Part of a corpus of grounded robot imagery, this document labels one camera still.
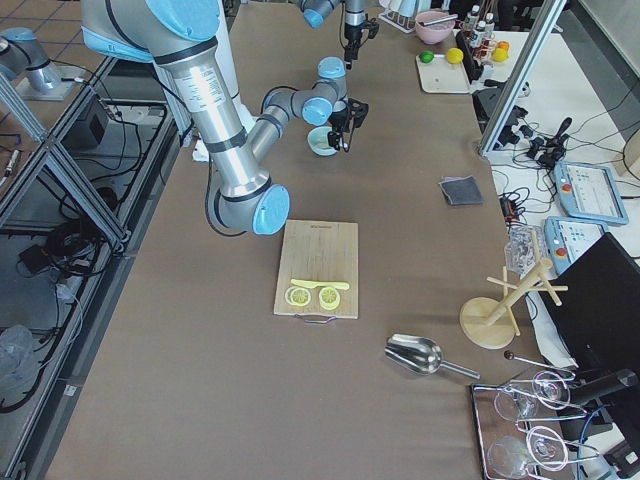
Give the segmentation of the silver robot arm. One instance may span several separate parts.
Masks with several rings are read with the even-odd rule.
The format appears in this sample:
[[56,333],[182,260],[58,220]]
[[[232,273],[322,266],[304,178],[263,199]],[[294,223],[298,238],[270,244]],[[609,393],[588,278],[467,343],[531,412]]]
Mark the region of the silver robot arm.
[[378,20],[369,17],[366,1],[301,0],[294,1],[294,4],[299,7],[305,22],[313,29],[320,28],[332,13],[340,11],[339,40],[347,69],[351,69],[353,63],[358,60],[361,47],[378,34]]
[[287,189],[273,182],[261,161],[294,118],[330,124],[328,144],[348,149],[344,134],[359,128],[367,104],[347,93],[348,63],[319,62],[309,90],[276,87],[257,118],[238,95],[228,30],[219,1],[84,1],[84,42],[106,56],[151,63],[174,81],[209,157],[205,212],[224,236],[272,235],[286,223]]

